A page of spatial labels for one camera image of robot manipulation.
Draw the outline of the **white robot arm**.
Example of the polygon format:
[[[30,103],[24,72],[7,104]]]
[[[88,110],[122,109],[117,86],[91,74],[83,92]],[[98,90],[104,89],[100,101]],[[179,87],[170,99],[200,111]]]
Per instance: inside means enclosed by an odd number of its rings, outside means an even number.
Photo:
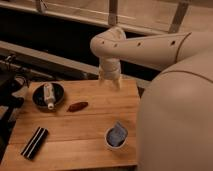
[[[102,80],[119,80],[120,61],[159,71],[137,114],[138,171],[213,171],[213,32],[128,38],[112,27],[90,49]]]

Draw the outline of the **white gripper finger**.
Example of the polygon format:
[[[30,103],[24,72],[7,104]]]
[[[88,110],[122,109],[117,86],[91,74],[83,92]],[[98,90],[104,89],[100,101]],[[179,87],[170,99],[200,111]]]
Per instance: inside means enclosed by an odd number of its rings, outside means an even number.
[[[116,89],[117,89],[117,90],[120,90],[120,88],[121,88],[120,80],[119,80],[119,79],[118,79],[118,80],[115,80],[115,81],[114,81],[114,84],[115,84]]]
[[[99,83],[100,84],[103,84],[105,82],[105,79],[104,79],[104,77],[102,77],[102,76],[99,76]]]

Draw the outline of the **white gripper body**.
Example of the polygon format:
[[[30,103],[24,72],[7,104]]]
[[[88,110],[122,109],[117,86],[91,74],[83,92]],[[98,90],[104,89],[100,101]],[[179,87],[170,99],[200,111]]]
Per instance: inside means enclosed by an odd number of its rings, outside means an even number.
[[[121,64],[118,59],[109,58],[99,60],[99,76],[105,80],[117,80],[120,78]]]

